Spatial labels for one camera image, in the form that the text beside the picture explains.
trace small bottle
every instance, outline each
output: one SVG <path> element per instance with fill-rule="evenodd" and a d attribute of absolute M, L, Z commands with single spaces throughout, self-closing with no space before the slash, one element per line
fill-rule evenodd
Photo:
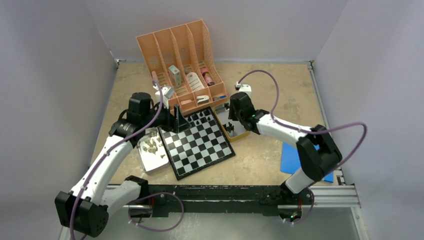
<path fill-rule="evenodd" d="M 206 84 L 209 87 L 215 84 L 214 80 L 212 79 L 211 75 L 209 74 L 209 69 L 207 69 L 206 67 L 204 67 L 204 68 L 202 68 L 200 70 L 200 73 L 203 76 L 204 81 L 206 82 Z"/>

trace beige speckled surface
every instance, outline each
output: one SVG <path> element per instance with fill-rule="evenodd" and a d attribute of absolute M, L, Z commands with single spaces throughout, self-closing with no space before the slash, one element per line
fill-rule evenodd
<path fill-rule="evenodd" d="M 234 84 L 245 73 L 263 69 L 275 76 L 280 86 L 280 100 L 275 115 L 281 119 L 304 125 L 322 124 L 321 113 L 313 83 L 304 64 L 239 64 L 217 63 L 216 68 L 225 82 L 228 95 L 235 93 Z M 263 73 L 254 73 L 244 81 L 252 86 L 252 102 L 256 109 L 270 110 L 276 97 L 273 81 Z M 110 100 L 94 150 L 99 154 L 111 125 L 120 112 L 128 108 L 134 92 L 154 96 L 149 71 L 144 63 L 121 63 L 117 71 Z M 177 181 L 172 167 L 147 175 L 143 172 L 136 150 L 122 162 L 111 184 L 120 184 L 129 175 L 147 179 L 150 184 L 202 185 L 280 185 L 290 175 L 280 172 L 282 143 L 271 137 L 250 134 L 231 143 L 236 156 Z"/>

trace chessboard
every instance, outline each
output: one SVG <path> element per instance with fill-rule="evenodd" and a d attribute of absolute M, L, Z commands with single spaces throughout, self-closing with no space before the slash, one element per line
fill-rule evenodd
<path fill-rule="evenodd" d="M 166 154 L 177 180 L 236 155 L 212 108 L 185 116 L 192 127 L 180 133 L 161 129 Z"/>

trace blue mat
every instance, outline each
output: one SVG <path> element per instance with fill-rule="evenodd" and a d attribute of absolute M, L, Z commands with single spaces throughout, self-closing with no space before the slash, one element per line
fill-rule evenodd
<path fill-rule="evenodd" d="M 301 161 L 299 160 L 299 154 L 296 148 L 287 143 L 283 143 L 281 150 L 280 171 L 287 174 L 294 174 L 300 167 Z M 330 173 L 322 180 L 332 183 L 334 181 L 334 174 Z"/>

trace gray wall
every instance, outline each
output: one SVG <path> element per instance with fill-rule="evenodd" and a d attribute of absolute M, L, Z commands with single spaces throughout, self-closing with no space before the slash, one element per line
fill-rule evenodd
<path fill-rule="evenodd" d="M 215 60 L 309 61 L 348 0 L 88 0 L 115 58 L 142 60 L 136 36 L 203 19 Z"/>
<path fill-rule="evenodd" d="M 343 168 L 370 239 L 423 239 L 424 1 L 350 0 L 315 62 L 330 126 L 369 135 Z M 344 153 L 360 127 L 337 132 Z"/>
<path fill-rule="evenodd" d="M 57 239 L 115 76 L 82 0 L 0 0 L 1 239 Z"/>

